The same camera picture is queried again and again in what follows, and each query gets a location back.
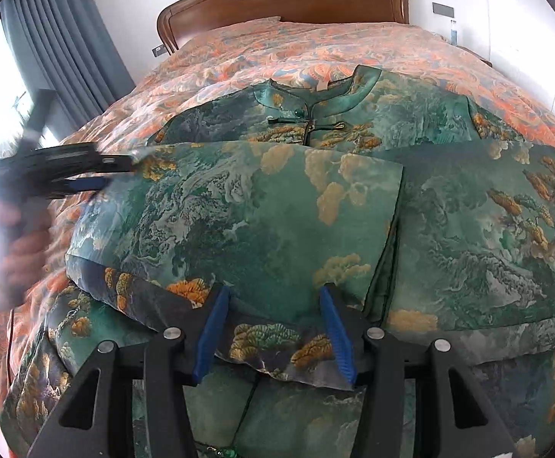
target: orange patterned duvet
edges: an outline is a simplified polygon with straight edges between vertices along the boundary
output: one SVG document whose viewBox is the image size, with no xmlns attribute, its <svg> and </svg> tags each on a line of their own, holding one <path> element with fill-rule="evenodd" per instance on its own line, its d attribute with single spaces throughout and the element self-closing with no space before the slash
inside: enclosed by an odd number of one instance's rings
<svg viewBox="0 0 555 458">
<path fill-rule="evenodd" d="M 409 74 L 471 96 L 531 142 L 555 146 L 555 116 L 521 88 L 442 38 L 401 24 L 292 24 L 277 18 L 198 36 L 150 73 L 129 96 L 66 143 L 98 142 L 102 151 L 142 145 L 179 112 L 272 78 L 315 87 L 352 75 L 358 64 Z M 14 323 L 10 369 L 16 373 L 44 314 L 67 284 L 65 252 L 88 194 L 52 203 L 55 225 L 47 276 L 28 293 Z M 8 392 L 8 313 L 0 313 L 0 409 Z"/>
</svg>

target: green garment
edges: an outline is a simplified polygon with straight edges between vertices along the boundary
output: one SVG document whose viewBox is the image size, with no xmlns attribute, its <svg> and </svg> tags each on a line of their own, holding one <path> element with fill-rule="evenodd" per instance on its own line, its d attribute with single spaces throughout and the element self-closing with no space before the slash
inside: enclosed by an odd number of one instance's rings
<svg viewBox="0 0 555 458">
<path fill-rule="evenodd" d="M 354 308 L 385 313 L 389 295 L 376 283 L 392 270 L 393 254 L 382 255 L 401 166 L 243 141 L 146 151 L 137 172 L 89 202 L 66 257 L 69 277 L 159 331 L 203 303 L 214 281 L 229 284 L 220 356 L 280 379 L 348 388 L 326 361 L 318 290 L 336 282 Z"/>
<path fill-rule="evenodd" d="M 249 140 L 366 154 L 487 134 L 524 140 L 466 96 L 359 65 L 352 77 L 330 83 L 324 91 L 267 81 L 185 110 L 148 145 Z"/>
<path fill-rule="evenodd" d="M 554 349 L 555 148 L 483 140 L 377 156 L 405 167 L 388 327 L 423 344 L 445 336 L 471 364 Z"/>
<path fill-rule="evenodd" d="M 73 284 L 66 288 L 22 360 L 0 416 L 14 453 L 25 456 L 49 411 L 99 342 L 114 339 L 124 346 L 152 335 L 153 331 Z M 522 449 L 547 450 L 555 438 L 555 350 L 484 363 L 473 373 Z M 364 397 L 364 389 L 339 391 L 284 383 L 244 364 L 221 360 L 215 360 L 199 386 L 184 391 L 197 449 L 207 458 L 220 456 L 214 450 L 221 448 L 235 449 L 244 458 L 347 458 Z M 405 395 L 402 458 L 410 457 L 413 449 L 412 381 L 406 381 Z M 136 384 L 137 457 L 148 456 L 143 405 L 143 387 Z"/>
<path fill-rule="evenodd" d="M 236 297 L 221 360 L 185 394 L 200 456 L 347 457 L 364 389 L 340 379 L 316 304 L 336 281 L 399 337 L 450 338 L 521 449 L 544 453 L 555 150 L 523 141 L 467 97 L 364 66 L 326 91 L 267 82 L 184 111 L 81 216 L 67 256 L 77 285 L 13 383 L 9 444 L 26 452 L 99 342 L 142 342 L 224 280 Z M 137 385 L 140 457 L 143 397 Z M 407 383 L 403 457 L 414 407 Z"/>
</svg>

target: power cord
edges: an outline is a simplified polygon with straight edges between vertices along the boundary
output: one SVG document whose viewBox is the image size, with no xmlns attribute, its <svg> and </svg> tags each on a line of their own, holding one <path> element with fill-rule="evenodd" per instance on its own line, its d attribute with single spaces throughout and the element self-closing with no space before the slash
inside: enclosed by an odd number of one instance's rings
<svg viewBox="0 0 555 458">
<path fill-rule="evenodd" d="M 10 357 L 11 357 L 11 350 L 13 349 L 13 337 L 14 337 L 14 308 L 11 310 L 10 314 L 10 336 L 8 338 L 8 350 L 6 352 L 6 372 L 8 375 L 8 388 L 10 389 L 13 385 L 13 376 L 10 372 Z"/>
</svg>

